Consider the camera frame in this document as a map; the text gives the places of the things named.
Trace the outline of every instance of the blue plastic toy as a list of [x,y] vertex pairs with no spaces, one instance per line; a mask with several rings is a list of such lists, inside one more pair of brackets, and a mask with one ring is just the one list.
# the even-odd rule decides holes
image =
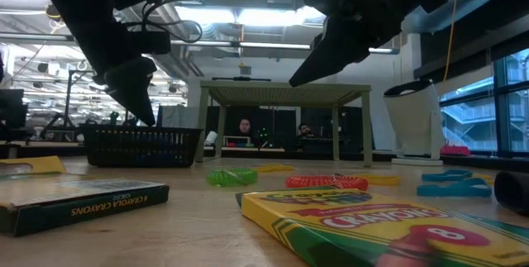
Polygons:
[[490,197],[493,190],[483,179],[466,179],[446,187],[419,185],[417,195],[423,197]]
[[472,172],[466,170],[450,169],[443,173],[423,174],[424,181],[460,181],[472,177]]

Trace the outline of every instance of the glass window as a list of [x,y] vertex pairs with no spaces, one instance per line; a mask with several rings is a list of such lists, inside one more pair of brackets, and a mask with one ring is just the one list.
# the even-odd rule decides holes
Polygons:
[[449,92],[447,94],[444,94],[441,97],[441,101],[447,101],[451,100],[453,98],[461,98],[464,96],[468,96],[472,93],[480,93],[487,90],[492,90],[494,86],[494,79],[493,77],[488,77],[486,79],[480,80],[476,83],[472,83],[470,85],[464,86],[462,88],[456,89],[453,92]]
[[529,151],[529,90],[508,95],[509,136],[512,151]]
[[497,150],[496,108],[493,98],[441,108],[443,134],[450,145],[470,150]]
[[529,80],[529,49],[522,50],[505,58],[508,84]]

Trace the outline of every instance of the red coiled toy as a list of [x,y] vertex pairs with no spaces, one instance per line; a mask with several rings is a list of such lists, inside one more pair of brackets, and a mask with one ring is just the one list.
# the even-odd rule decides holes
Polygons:
[[357,188],[359,190],[367,190],[368,182],[366,179],[355,176],[344,176],[335,174],[327,175],[301,175],[288,177],[284,185],[287,188],[306,188],[312,186],[322,185],[336,185],[341,188]]

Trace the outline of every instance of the computer monitor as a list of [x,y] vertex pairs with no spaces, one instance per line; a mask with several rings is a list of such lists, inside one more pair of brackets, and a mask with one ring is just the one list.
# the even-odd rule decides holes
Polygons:
[[26,126],[27,105],[0,107],[0,123],[9,129]]
[[0,89],[0,108],[22,105],[24,89]]
[[23,89],[0,89],[0,123],[9,129],[26,126],[27,105]]

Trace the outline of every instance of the green plastic ring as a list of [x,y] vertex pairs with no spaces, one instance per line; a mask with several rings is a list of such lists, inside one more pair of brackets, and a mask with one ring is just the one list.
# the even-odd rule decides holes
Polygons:
[[207,176],[207,182],[220,187],[249,185],[257,182],[257,172],[247,168],[216,169]]

